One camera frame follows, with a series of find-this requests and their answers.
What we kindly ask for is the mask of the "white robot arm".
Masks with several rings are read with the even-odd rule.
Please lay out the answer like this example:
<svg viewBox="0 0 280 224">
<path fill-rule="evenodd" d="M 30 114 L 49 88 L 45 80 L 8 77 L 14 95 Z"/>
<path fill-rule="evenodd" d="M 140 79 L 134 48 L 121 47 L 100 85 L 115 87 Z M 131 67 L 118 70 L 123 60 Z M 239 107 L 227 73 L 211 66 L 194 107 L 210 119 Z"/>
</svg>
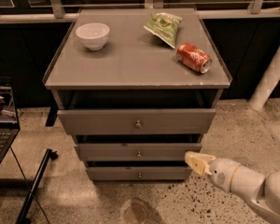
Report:
<svg viewBox="0 0 280 224">
<path fill-rule="evenodd" d="M 237 161 L 188 151 L 185 163 L 217 188 L 240 197 L 270 224 L 280 224 L 280 172 L 266 176 Z"/>
</svg>

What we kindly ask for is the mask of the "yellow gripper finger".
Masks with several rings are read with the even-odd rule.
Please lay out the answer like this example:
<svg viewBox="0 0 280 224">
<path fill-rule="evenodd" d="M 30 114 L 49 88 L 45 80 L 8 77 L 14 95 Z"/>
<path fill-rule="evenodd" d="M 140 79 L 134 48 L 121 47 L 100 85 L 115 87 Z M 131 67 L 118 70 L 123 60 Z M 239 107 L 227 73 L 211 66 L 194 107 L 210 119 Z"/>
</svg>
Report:
<svg viewBox="0 0 280 224">
<path fill-rule="evenodd" d="M 216 159 L 215 156 L 193 151 L 185 153 L 185 163 L 198 175 L 211 175 L 210 164 Z"/>
</svg>

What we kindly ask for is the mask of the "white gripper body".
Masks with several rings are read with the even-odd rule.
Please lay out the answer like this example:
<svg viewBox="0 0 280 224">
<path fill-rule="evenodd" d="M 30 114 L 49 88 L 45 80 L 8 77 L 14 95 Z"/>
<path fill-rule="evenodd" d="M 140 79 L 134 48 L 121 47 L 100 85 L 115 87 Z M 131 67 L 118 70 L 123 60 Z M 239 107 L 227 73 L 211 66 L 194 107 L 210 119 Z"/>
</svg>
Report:
<svg viewBox="0 0 280 224">
<path fill-rule="evenodd" d="M 230 192 L 232 176 L 239 166 L 239 162 L 230 159 L 215 159 L 210 164 L 209 180 L 215 187 Z"/>
</svg>

